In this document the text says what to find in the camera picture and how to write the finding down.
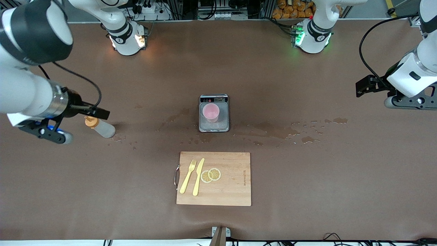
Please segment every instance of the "brown table cover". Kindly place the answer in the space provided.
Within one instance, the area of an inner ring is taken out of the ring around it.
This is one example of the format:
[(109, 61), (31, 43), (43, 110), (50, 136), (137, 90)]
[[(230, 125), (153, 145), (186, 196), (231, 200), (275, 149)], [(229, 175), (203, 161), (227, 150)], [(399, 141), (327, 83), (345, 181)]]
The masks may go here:
[[(436, 113), (387, 109), (384, 92), (355, 98), (369, 74), (358, 44), (376, 22), (339, 21), (316, 55), (267, 21), (159, 23), (134, 56), (113, 51), (99, 25), (71, 25), (60, 64), (99, 84), (117, 134), (104, 139), (76, 116), (61, 124), (74, 142), (56, 145), (1, 115), (0, 239), (197, 238), (217, 225), (253, 240), (437, 237)], [(382, 75), (420, 40), (394, 21), (363, 52)], [(230, 96), (229, 132), (199, 133), (207, 93)], [(180, 151), (250, 152), (252, 206), (176, 205)]]

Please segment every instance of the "plastic knife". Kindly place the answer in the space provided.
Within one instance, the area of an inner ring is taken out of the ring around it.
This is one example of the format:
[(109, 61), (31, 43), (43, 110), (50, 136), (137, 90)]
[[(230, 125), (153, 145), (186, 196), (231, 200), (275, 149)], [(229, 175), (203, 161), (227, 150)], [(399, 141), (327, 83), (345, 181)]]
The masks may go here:
[(202, 167), (203, 167), (204, 161), (205, 161), (205, 158), (202, 158), (199, 162), (199, 165), (197, 166), (197, 169), (196, 169), (197, 179), (196, 179), (196, 184), (194, 185), (194, 189), (193, 189), (193, 196), (197, 196), (197, 194), (199, 194), (200, 175), (202, 174)]

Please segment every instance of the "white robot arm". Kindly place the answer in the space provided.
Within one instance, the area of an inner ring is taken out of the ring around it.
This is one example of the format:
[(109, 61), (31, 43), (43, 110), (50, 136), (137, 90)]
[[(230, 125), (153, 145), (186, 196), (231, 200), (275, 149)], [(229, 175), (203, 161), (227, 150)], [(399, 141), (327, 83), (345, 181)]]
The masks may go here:
[(340, 11), (338, 4), (353, 6), (364, 4), (367, 0), (313, 0), (316, 5), (316, 12), (312, 19), (305, 19), (296, 26), (298, 29), (293, 37), (294, 46), (303, 51), (315, 54), (319, 53), (328, 45), (331, 31), (337, 22)]
[[(388, 108), (437, 110), (437, 1), (421, 0), (419, 18), (424, 40), (384, 76), (368, 75), (357, 82), (357, 97), (389, 91)], [(432, 89), (430, 95), (425, 93), (427, 87)]]
[[(1, 13), (0, 113), (14, 127), (58, 144), (72, 135), (60, 130), (64, 117), (78, 113), (107, 119), (109, 111), (83, 102), (75, 91), (32, 74), (28, 68), (68, 57), (73, 38), (56, 0), (34, 0)], [(49, 125), (49, 120), (56, 122)]]
[(130, 56), (146, 48), (147, 29), (135, 21), (128, 21), (118, 6), (128, 0), (69, 0), (102, 22), (110, 35), (113, 47), (122, 55)]

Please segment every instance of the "pink cup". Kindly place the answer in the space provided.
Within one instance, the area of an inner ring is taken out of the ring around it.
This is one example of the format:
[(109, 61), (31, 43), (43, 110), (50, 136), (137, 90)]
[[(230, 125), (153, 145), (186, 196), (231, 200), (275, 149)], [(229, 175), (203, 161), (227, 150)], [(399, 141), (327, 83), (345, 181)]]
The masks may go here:
[(216, 104), (208, 103), (205, 105), (205, 107), (203, 107), (202, 113), (207, 121), (214, 123), (219, 119), (218, 115), (220, 113), (220, 109)]

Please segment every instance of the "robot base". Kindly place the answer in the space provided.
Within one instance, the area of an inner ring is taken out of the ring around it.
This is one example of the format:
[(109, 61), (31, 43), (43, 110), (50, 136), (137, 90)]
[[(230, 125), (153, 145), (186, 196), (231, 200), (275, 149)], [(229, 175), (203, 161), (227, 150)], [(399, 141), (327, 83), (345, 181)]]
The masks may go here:
[(311, 35), (309, 35), (309, 22), (310, 20), (306, 19), (291, 27), (291, 44), (293, 47), (298, 47), (306, 53), (316, 54), (321, 52), (328, 45), (331, 34), (326, 38), (325, 36), (320, 35), (319, 38), (322, 39), (322, 41), (316, 41)]
[(114, 50), (117, 50), (124, 56), (135, 55), (138, 51), (146, 49), (147, 37), (149, 35), (149, 30), (144, 26), (137, 24), (134, 21), (129, 21), (129, 23), (132, 25), (133, 30), (132, 35), (127, 38), (125, 43), (117, 43), (112, 39), (112, 37), (110, 37)]

